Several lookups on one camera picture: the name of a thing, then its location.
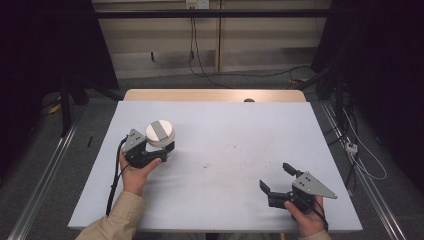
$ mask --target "gray carpet floor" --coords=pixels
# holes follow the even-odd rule
[[[273,74],[275,71],[249,71],[243,74]],[[290,74],[280,74],[269,77],[248,77],[236,75],[212,76],[210,79],[219,84],[237,89],[285,89],[289,79],[309,78],[313,73],[308,69],[294,70]],[[204,77],[180,75],[168,77],[151,77],[143,79],[120,80],[124,94],[131,88],[222,88]],[[87,106],[72,105],[73,111],[83,111],[84,114],[76,129],[73,140],[49,186],[47,195],[30,228],[27,239],[74,239],[79,231],[67,228],[67,224],[78,202],[79,193],[91,171],[103,138],[112,119],[117,103],[104,98],[97,92],[87,90],[90,102]],[[310,87],[305,90],[305,96],[311,103],[323,133],[331,129],[327,116]],[[363,116],[360,107],[355,110],[358,119],[358,130],[361,140],[381,160],[387,170],[388,177],[375,181],[378,189],[387,201],[390,209],[400,223],[408,239],[421,239],[424,235],[424,197],[414,184],[401,172],[393,162],[389,151],[381,146],[377,136]],[[59,142],[62,119],[60,112],[42,115],[31,137],[31,143],[26,147],[0,188],[0,239],[7,239],[19,214],[29,200],[46,168],[54,149]],[[336,138],[334,132],[325,134],[327,142]],[[348,175],[350,164],[339,143],[329,146],[335,163],[343,179]],[[381,176],[382,172],[373,158],[362,153],[360,156],[367,169]],[[369,200],[363,186],[358,181],[352,196],[352,202],[358,213],[364,230],[346,234],[331,234],[333,239],[391,239],[383,226],[379,215]],[[287,234],[287,239],[296,239],[297,234]],[[137,239],[161,239],[160,233],[139,233]]]

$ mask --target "gray strip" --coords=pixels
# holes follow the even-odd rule
[[[168,138],[165,129],[163,129],[162,124],[159,121],[152,122],[153,131],[155,131],[156,136],[158,136],[159,141],[163,141]]]
[[[54,179],[57,169],[59,168],[60,163],[65,155],[65,152],[68,149],[69,144],[71,143],[71,140],[74,136],[78,122],[82,117],[84,109],[85,108],[81,107],[78,108],[77,111],[74,111],[76,116],[73,125],[69,129],[66,136],[59,140],[58,146],[56,147],[56,150],[52,158],[50,159],[50,162],[47,165],[43,176],[38,182],[38,185],[32,193],[32,196],[27,202],[23,212],[19,216],[18,221],[16,222],[15,226],[12,229],[12,232],[7,238],[8,240],[20,240],[25,239],[27,237],[32,223],[34,222],[34,219],[37,216],[37,213],[44,202],[44,198]]]
[[[323,107],[324,112],[327,115],[329,122],[331,123],[331,126],[335,129],[335,133],[337,137],[340,137],[342,133],[340,129],[338,129],[337,124],[334,120],[335,113],[333,108],[331,107],[330,104],[326,106],[325,103],[323,102],[321,102],[321,106]],[[343,146],[345,145],[345,141],[344,140],[340,141],[340,143],[342,145],[342,148],[344,149]],[[351,163],[353,163],[353,158],[349,157],[349,159]],[[358,163],[361,164],[361,167],[366,169],[360,158],[358,158]],[[374,184],[374,181],[367,174],[364,174],[358,168],[358,166],[355,166],[355,172],[359,180],[361,181],[362,185],[364,186],[365,192],[367,193],[371,203],[373,204],[390,238],[393,240],[400,240],[400,239],[406,240],[407,238],[405,234],[403,233],[402,228],[400,227],[392,210],[390,209],[390,207],[387,205],[386,201],[384,200],[383,195],[381,195],[377,186]]]

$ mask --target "white round object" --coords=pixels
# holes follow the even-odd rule
[[[146,138],[153,147],[164,148],[174,141],[174,128],[166,120],[152,122],[146,129]]]

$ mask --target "black horizontal bar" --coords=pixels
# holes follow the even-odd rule
[[[99,10],[96,12],[44,11],[38,14],[51,17],[116,18],[325,18],[330,16],[354,16],[354,11],[330,9],[284,10]]]

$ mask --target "person's left hand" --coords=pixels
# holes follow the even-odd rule
[[[129,163],[121,150],[119,154],[119,164],[121,165],[124,191],[141,196],[147,182],[147,175],[149,175],[149,173],[153,171],[160,162],[160,158],[156,158],[144,168],[134,168],[131,165],[128,165]]]

